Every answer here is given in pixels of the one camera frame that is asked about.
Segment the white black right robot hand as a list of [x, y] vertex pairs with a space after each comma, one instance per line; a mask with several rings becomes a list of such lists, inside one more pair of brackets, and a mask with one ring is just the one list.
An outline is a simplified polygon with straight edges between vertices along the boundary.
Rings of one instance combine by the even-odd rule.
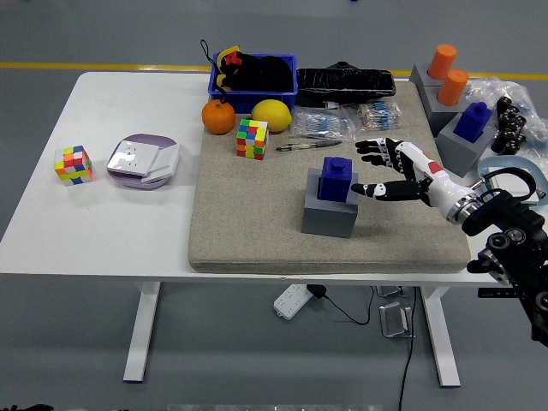
[[357, 142], [355, 148], [362, 161], [404, 175], [394, 182], [355, 183], [351, 186], [355, 193], [379, 201], [421, 200], [439, 209], [442, 217], [453, 224], [464, 201], [472, 197], [470, 188], [454, 183], [439, 163], [410, 142], [376, 138]]

